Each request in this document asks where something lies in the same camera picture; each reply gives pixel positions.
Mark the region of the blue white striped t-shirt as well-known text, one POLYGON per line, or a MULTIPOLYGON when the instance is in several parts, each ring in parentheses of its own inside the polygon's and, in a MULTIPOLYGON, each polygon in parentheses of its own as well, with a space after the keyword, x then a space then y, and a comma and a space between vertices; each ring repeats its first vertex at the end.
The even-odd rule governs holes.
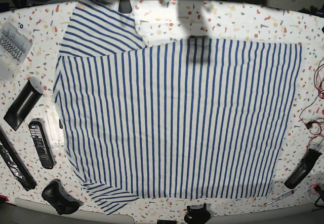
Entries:
POLYGON ((301 61, 298 44, 149 47, 134 19, 80 0, 53 88, 73 170, 108 215, 140 198, 266 196, 301 61))

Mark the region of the black round stand bottom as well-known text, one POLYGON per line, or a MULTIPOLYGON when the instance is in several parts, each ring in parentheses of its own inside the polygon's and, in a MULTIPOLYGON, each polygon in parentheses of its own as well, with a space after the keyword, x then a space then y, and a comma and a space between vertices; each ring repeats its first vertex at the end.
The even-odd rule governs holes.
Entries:
POLYGON ((184 221, 188 224, 204 224, 210 220, 211 214, 207 210, 207 204, 199 206, 187 206, 187 213, 184 221))

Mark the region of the black TV remote control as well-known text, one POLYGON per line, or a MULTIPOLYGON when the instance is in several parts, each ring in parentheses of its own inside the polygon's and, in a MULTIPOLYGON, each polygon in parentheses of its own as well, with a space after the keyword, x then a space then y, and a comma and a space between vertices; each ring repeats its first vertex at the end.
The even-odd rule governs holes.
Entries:
POLYGON ((54 159, 41 122, 31 121, 28 127, 42 167, 53 169, 54 159))

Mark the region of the black game controller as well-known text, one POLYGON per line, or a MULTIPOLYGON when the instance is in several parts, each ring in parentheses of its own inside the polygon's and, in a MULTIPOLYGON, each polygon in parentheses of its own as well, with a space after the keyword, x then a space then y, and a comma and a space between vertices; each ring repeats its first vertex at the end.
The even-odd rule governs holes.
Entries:
POLYGON ((60 192, 60 185, 57 181, 50 182, 42 192, 42 198, 55 208, 58 215, 75 213, 80 204, 77 201, 69 201, 60 192))

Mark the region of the clear plastic screw box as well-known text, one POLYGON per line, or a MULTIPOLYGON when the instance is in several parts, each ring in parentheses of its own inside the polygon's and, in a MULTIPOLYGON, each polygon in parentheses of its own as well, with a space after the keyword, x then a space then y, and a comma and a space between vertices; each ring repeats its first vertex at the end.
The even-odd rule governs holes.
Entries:
POLYGON ((32 47, 31 32, 9 17, 1 25, 1 84, 13 82, 32 47))

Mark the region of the long black bar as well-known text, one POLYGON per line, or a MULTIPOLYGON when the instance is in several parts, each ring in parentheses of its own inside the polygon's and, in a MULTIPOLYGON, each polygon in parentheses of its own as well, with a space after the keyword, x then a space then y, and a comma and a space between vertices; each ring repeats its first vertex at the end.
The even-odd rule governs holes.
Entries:
POLYGON ((8 166, 13 177, 23 186, 26 191, 36 188, 36 181, 31 176, 23 161, 9 143, 5 133, 1 129, 1 156, 8 166))

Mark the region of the small red clip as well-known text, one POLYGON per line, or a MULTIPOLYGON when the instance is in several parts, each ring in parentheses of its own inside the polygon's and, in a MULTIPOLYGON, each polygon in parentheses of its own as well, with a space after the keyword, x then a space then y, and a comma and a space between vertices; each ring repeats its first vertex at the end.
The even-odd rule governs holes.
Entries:
POLYGON ((313 189, 318 193, 321 190, 321 187, 318 184, 315 184, 313 189))

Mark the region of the red handled screwdriver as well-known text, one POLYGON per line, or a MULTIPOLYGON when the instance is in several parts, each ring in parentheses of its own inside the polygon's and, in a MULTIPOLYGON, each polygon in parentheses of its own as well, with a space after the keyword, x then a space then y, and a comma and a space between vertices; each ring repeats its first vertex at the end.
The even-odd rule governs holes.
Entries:
POLYGON ((264 206, 271 205, 271 204, 273 204, 273 203, 275 203, 275 202, 277 202, 277 201, 280 201, 280 200, 282 200, 282 199, 285 199, 285 198, 287 198, 287 197, 293 195, 294 193, 295 193, 295 190, 291 190, 291 191, 289 191, 289 192, 287 192, 287 193, 284 193, 284 194, 282 194, 281 196, 272 199, 270 202, 265 203, 264 206))

